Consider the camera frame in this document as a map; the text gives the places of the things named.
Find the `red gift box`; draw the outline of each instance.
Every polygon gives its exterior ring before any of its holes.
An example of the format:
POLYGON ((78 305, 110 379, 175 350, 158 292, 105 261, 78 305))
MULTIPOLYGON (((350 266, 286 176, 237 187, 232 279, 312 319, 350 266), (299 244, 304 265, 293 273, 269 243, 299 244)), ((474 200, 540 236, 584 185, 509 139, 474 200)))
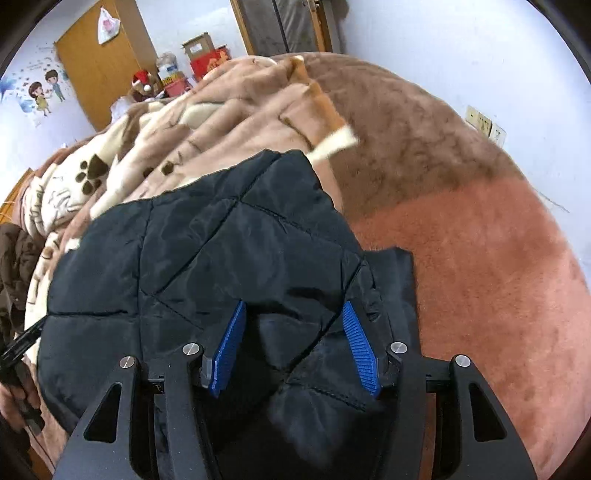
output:
POLYGON ((201 80, 207 72, 211 72, 215 67, 229 59, 230 55, 228 54, 228 49, 226 47, 220 47, 192 60, 191 68, 195 74, 195 79, 201 80))
POLYGON ((175 80, 164 87, 164 90, 166 90, 166 93, 168 93, 168 96, 170 98, 178 97, 179 95, 184 94, 187 90, 190 89, 191 86, 185 78, 175 80))

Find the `human hand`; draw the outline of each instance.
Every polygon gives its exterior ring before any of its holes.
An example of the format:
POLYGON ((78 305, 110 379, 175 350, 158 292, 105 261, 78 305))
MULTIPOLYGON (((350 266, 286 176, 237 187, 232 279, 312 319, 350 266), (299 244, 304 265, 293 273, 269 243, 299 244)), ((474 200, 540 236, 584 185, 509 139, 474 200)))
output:
POLYGON ((0 414, 15 432, 20 432, 26 426, 18 409, 17 400, 26 400, 34 409, 41 406, 31 373, 28 368, 26 370, 26 377, 21 379, 22 388, 0 383, 0 414))

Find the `cartoon girl sticker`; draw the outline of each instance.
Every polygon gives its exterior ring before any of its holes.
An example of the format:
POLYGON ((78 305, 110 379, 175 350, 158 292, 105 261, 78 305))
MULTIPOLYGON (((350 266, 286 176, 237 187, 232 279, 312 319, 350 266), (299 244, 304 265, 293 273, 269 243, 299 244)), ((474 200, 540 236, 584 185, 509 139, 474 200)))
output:
POLYGON ((49 110, 49 103, 47 103, 47 99, 45 95, 43 95, 43 85, 41 82, 33 82, 29 87, 29 95, 35 99, 37 103, 37 110, 43 112, 43 115, 47 116, 48 113, 51 113, 49 110))

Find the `brown blanket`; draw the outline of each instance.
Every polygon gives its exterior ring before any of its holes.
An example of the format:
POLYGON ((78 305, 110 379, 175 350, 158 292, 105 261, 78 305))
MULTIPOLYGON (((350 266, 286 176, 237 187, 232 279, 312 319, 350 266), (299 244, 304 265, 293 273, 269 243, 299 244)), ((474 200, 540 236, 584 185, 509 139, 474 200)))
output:
POLYGON ((423 354, 476 362, 547 479, 591 414, 591 297, 564 236, 444 102, 350 57, 304 58, 360 140, 331 158, 330 193, 364 248, 413 252, 423 354))
POLYGON ((18 225, 0 225, 0 335, 6 344, 23 331, 27 288, 40 254, 18 225))

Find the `paw print blanket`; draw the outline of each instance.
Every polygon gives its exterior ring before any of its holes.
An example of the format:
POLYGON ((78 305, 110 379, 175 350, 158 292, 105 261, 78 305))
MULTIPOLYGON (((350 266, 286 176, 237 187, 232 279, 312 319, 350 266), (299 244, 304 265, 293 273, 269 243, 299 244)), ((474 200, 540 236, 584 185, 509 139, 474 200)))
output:
MULTIPOLYGON (((329 172, 323 178, 330 183, 328 158, 356 142, 301 57, 232 60, 181 97, 134 105, 35 178, 24 196, 27 231, 46 239, 29 289, 27 326, 45 315, 59 258, 110 207, 174 190, 264 149, 302 150, 329 172)), ((34 362, 36 353, 30 357, 34 362)))

